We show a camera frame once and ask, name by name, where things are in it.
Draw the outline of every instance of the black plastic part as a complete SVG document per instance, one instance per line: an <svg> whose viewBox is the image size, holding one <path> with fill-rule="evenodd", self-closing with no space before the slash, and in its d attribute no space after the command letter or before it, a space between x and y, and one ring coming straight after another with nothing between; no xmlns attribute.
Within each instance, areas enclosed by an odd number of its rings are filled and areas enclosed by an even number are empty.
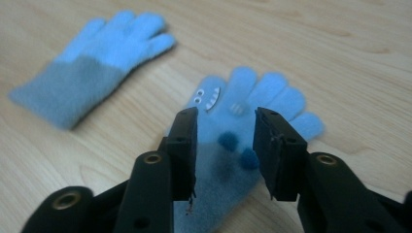
<svg viewBox="0 0 412 233"><path fill-rule="evenodd" d="M387 212L402 225L403 222L403 205L377 192L370 191Z"/></svg>
<svg viewBox="0 0 412 233"><path fill-rule="evenodd" d="M120 183L93 198L80 232L113 232L127 184L128 181Z"/></svg>
<svg viewBox="0 0 412 233"><path fill-rule="evenodd" d="M197 108L176 114L166 140L166 151L172 162L173 200L189 200L196 183Z"/></svg>
<svg viewBox="0 0 412 233"><path fill-rule="evenodd" d="M405 232L340 158L312 153L298 211L305 232Z"/></svg>
<svg viewBox="0 0 412 233"><path fill-rule="evenodd" d="M254 151L271 197L296 201L307 156L306 141L278 113L257 108Z"/></svg>
<svg viewBox="0 0 412 233"><path fill-rule="evenodd" d="M114 232L173 232L170 165L163 151L137 157Z"/></svg>
<svg viewBox="0 0 412 233"><path fill-rule="evenodd" d="M46 198L21 232L79 232L92 197L91 190L86 187L62 188Z"/></svg>
<svg viewBox="0 0 412 233"><path fill-rule="evenodd" d="M412 232L412 191L406 194L400 216L404 226Z"/></svg>

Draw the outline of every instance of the table surface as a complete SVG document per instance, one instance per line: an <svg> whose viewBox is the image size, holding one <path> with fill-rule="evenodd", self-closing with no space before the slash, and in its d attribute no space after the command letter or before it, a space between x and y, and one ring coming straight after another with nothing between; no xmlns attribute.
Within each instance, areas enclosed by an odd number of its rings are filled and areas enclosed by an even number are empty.
<svg viewBox="0 0 412 233"><path fill-rule="evenodd" d="M7 93L35 76L92 17L162 14L179 44L136 69L71 131ZM67 185L98 194L128 178L137 155L209 74L239 65L284 73L326 125L309 151L341 157L367 187L401 202L412 189L412 2L408 0L54 1L0 3L0 232L18 232ZM301 232L295 203L263 182L219 232Z"/></svg>

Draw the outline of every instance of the knit glove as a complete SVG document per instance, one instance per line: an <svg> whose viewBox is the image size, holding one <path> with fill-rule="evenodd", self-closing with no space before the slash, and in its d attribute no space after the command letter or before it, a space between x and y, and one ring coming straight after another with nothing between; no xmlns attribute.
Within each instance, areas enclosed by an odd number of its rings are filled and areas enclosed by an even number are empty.
<svg viewBox="0 0 412 233"><path fill-rule="evenodd" d="M175 45L162 16L121 11L89 21L67 48L28 83L15 103L61 129L70 129L107 98L139 64Z"/></svg>
<svg viewBox="0 0 412 233"><path fill-rule="evenodd" d="M232 71L228 83L205 78L187 108L197 107L198 148L196 198L174 203L175 232L211 232L256 185L258 158L252 150L255 110L263 107L280 113L309 141L324 131L322 121L303 112L305 99L288 86L282 74L266 73L258 81L248 67Z"/></svg>

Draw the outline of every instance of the brass screw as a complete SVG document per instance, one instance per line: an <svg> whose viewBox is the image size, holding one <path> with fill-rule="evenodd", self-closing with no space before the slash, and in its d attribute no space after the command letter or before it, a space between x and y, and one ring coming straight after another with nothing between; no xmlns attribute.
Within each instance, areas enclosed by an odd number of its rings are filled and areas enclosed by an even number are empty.
<svg viewBox="0 0 412 233"><path fill-rule="evenodd" d="M151 154L145 157L145 163L147 164L155 164L161 161L161 156L157 154Z"/></svg>
<svg viewBox="0 0 412 233"><path fill-rule="evenodd" d="M318 155L316 158L318 159L318 161L320 161L321 163L325 165L328 165L328 166L337 165L336 159L329 155L321 154L321 155Z"/></svg>
<svg viewBox="0 0 412 233"><path fill-rule="evenodd" d="M52 202L52 207L56 210L66 210L76 205L82 199L82 195L79 191L68 191L63 195L57 197Z"/></svg>

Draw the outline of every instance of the blue glove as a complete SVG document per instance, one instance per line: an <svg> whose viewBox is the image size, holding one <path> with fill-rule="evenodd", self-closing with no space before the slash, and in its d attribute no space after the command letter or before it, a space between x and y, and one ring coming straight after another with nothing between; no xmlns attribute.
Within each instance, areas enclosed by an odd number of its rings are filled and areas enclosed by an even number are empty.
<svg viewBox="0 0 412 233"><path fill-rule="evenodd" d="M61 129L70 129L104 100L137 65L175 45L161 33L162 16L130 11L89 21L61 55L10 92L15 103Z"/></svg>
<svg viewBox="0 0 412 233"><path fill-rule="evenodd" d="M235 68L228 83L205 78L187 104L194 106L199 110L197 197L189 213L187 202L175 202L179 233L215 230L258 182L258 158L252 150L257 107L283 115L307 141L324 131L316 115L303 112L303 94L281 74L266 73L258 82L248 67Z"/></svg>

